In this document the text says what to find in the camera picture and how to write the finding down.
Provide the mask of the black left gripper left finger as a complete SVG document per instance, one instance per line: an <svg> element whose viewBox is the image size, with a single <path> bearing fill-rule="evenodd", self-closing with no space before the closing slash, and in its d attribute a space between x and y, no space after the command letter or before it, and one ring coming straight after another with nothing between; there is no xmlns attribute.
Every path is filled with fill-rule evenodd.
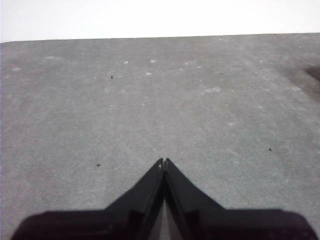
<svg viewBox="0 0 320 240"><path fill-rule="evenodd" d="M24 219L13 240L146 240L163 204L160 158L105 209L46 211Z"/></svg>

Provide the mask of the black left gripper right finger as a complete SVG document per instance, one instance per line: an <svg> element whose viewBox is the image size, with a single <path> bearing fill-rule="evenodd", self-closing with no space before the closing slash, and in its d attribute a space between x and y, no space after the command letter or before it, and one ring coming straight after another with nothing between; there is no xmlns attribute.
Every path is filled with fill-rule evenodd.
<svg viewBox="0 0 320 240"><path fill-rule="evenodd" d="M165 200L185 240L312 240L302 215L281 209L227 209L164 162Z"/></svg>

